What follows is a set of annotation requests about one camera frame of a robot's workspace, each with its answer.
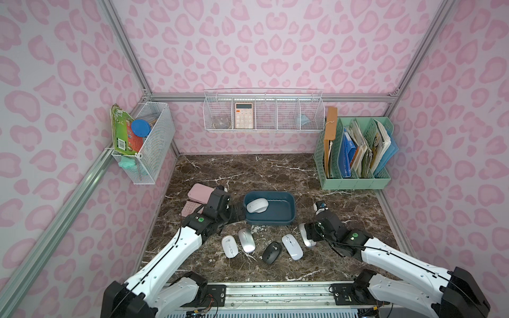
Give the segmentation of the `silver white mouse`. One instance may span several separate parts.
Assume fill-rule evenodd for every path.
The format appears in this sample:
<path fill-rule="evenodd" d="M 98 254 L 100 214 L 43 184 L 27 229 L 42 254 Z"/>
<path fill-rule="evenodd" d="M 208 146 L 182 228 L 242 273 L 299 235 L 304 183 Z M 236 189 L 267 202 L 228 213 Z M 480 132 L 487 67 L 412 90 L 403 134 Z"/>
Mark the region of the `silver white mouse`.
<path fill-rule="evenodd" d="M 308 230 L 306 229 L 305 223 L 299 224 L 298 229 L 300 231 L 300 235 L 301 235 L 304 245 L 306 247 L 312 248 L 312 247 L 316 246 L 316 242 L 313 241 L 312 239 L 308 238 Z"/>

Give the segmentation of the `white rounded mouse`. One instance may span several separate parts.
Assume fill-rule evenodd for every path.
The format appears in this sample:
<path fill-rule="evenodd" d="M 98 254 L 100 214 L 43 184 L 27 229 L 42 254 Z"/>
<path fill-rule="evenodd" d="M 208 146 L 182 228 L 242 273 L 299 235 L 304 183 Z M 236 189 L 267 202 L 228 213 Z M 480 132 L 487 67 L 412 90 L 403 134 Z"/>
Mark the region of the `white rounded mouse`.
<path fill-rule="evenodd" d="M 248 213 L 263 213 L 269 207 L 269 201 L 265 198 L 255 199 L 247 204 Z"/>

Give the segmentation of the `white ribbed mouse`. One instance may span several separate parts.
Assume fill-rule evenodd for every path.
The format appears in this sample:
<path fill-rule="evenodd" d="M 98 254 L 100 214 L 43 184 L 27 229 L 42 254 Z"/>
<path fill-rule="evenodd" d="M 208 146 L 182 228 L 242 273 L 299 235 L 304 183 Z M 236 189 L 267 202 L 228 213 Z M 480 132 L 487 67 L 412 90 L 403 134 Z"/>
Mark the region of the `white ribbed mouse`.
<path fill-rule="evenodd" d="M 227 258 L 235 258 L 239 254 L 236 239 L 231 235 L 222 238 L 221 246 Z"/>

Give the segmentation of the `teal storage box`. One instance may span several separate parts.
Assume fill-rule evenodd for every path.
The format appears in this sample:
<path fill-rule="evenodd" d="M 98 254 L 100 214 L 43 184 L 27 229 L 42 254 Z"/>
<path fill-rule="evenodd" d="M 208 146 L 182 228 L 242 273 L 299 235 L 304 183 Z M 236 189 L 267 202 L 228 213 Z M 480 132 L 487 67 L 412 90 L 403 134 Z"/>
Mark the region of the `teal storage box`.
<path fill-rule="evenodd" d="M 263 213 L 246 214 L 246 222 L 250 225 L 286 226 L 290 225 L 296 216 L 295 199 L 288 192 L 253 191 L 243 200 L 245 208 L 255 199 L 265 198 L 269 201 L 268 209 Z"/>

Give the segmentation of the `black Lecoo mouse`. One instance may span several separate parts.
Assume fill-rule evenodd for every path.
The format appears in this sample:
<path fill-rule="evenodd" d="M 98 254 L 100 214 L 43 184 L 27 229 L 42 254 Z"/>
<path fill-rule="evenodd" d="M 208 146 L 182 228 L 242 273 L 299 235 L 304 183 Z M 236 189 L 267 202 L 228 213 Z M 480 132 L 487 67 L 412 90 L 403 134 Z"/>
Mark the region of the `black Lecoo mouse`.
<path fill-rule="evenodd" d="M 280 256 L 282 250 L 282 246 L 279 242 L 273 241 L 271 242 L 262 254 L 262 260 L 268 264 L 272 265 L 277 258 Z"/>

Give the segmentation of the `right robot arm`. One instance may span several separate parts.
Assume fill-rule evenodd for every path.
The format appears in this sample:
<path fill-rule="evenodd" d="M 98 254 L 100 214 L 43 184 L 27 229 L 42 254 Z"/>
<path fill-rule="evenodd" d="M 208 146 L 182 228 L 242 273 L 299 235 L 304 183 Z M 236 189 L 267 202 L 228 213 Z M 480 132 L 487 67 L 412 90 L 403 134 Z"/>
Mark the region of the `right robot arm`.
<path fill-rule="evenodd" d="M 360 302 L 374 299 L 405 307 L 426 317 L 488 317 L 491 306 L 473 275 L 457 267 L 428 264 L 359 230 L 349 229 L 328 208 L 302 225 L 305 242 L 327 243 L 341 257 L 351 257 L 395 275 L 364 270 L 352 285 Z"/>

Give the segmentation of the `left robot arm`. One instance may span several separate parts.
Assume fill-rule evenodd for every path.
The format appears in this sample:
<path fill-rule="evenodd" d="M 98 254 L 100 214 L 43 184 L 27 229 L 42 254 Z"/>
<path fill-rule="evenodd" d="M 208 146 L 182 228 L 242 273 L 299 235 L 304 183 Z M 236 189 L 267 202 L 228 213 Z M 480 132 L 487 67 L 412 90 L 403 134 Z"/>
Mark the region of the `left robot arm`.
<path fill-rule="evenodd" d="M 233 204 L 230 193 L 217 186 L 147 265 L 125 282 L 112 282 L 106 288 L 101 317 L 166 317 L 183 305 L 201 302 L 206 297 L 205 278 L 189 272 L 174 283 L 169 279 L 211 236 L 245 220 L 246 214 L 243 203 Z"/>

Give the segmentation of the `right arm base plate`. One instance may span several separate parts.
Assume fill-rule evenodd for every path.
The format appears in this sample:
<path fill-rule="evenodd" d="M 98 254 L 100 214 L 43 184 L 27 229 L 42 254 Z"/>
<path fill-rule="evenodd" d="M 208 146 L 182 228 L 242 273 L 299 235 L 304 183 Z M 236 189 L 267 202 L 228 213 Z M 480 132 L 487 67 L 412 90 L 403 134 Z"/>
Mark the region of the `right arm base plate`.
<path fill-rule="evenodd" d="M 374 306 L 376 299 L 368 288 L 357 283 L 332 284 L 329 293 L 333 294 L 337 306 Z"/>

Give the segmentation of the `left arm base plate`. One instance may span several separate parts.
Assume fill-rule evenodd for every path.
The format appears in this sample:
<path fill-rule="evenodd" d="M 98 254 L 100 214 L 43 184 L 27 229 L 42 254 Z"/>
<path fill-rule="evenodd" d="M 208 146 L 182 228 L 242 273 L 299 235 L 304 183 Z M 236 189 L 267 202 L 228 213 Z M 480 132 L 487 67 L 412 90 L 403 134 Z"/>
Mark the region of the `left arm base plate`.
<path fill-rule="evenodd" d="M 213 307 L 224 307 L 227 295 L 227 286 L 223 284 L 208 284 L 199 289 L 195 299 L 183 305 L 182 307 L 208 307 L 213 303 Z"/>

